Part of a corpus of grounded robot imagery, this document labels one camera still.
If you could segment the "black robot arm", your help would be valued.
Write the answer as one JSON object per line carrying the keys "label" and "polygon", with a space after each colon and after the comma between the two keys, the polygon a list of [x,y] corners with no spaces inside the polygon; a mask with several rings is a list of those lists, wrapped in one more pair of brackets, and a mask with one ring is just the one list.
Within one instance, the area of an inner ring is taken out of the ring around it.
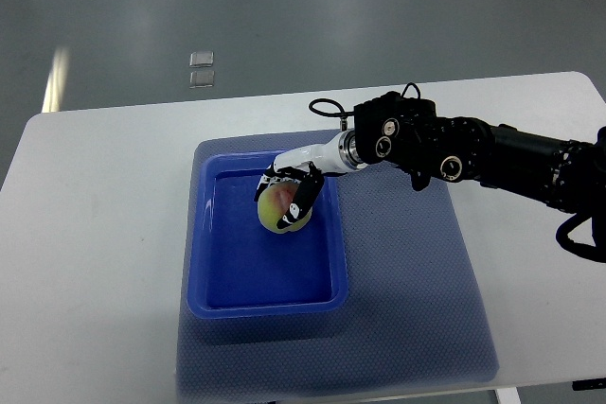
{"label": "black robot arm", "polygon": [[416,91],[390,91],[333,116],[354,121],[346,156],[364,164],[389,162],[421,191],[431,179],[470,180],[570,214],[556,231],[567,252],[605,260],[605,131],[593,144],[492,126],[474,117],[443,117]]}

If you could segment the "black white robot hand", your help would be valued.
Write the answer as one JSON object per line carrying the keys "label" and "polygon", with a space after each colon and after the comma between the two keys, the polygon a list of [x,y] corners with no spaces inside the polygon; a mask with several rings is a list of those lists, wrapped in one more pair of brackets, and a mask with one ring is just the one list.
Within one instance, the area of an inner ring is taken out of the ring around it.
{"label": "black white robot hand", "polygon": [[290,209],[277,223],[278,228],[283,228],[301,220],[312,210],[326,177],[345,175],[365,167],[356,149],[354,131],[339,132],[326,144],[313,144],[277,155],[261,174],[254,201],[258,203],[260,194],[274,184],[299,184]]}

